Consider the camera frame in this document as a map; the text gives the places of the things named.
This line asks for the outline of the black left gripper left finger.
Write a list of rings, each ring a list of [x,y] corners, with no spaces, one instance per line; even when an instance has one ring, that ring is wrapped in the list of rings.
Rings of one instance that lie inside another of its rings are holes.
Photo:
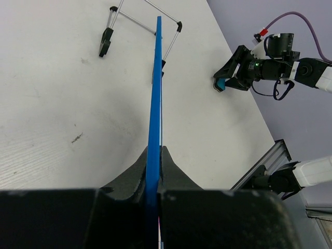
[[[100,188],[1,190],[1,248],[144,248],[146,158]]]

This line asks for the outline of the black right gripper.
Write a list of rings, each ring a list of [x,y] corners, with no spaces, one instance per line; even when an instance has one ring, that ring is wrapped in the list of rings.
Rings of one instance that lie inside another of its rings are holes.
[[[225,81],[226,88],[249,90],[254,81],[263,79],[264,61],[264,59],[256,59],[249,49],[244,45],[240,45],[226,64],[213,75],[213,78],[229,78]],[[239,65],[239,68],[233,76],[237,65]]]

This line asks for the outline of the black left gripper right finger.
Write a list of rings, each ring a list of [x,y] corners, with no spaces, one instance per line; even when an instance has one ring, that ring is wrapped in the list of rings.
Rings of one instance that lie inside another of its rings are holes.
[[[267,190],[204,190],[161,150],[158,187],[164,248],[292,248],[293,223]]]

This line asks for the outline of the blue black eraser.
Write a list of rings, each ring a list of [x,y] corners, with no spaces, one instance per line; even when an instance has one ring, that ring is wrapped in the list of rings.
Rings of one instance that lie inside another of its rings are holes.
[[[226,90],[226,81],[224,78],[215,78],[213,83],[213,88],[218,92],[223,92]]]

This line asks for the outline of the blue framed whiteboard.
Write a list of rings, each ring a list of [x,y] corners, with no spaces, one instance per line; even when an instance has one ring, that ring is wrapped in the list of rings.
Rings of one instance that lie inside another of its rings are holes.
[[[157,17],[146,162],[145,247],[159,247],[157,188],[162,134],[162,17]]]

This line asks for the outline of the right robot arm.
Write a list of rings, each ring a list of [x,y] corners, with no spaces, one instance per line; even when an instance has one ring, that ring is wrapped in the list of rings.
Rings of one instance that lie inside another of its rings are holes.
[[[228,88],[253,89],[260,80],[274,81],[272,97],[280,101],[296,83],[331,92],[331,63],[314,58],[300,58],[293,51],[292,33],[272,34],[252,49],[240,45],[226,64],[214,75],[218,92]],[[291,197],[305,187],[331,181],[331,157],[311,161],[289,162],[269,174],[261,164],[239,185],[240,189],[267,190]]]

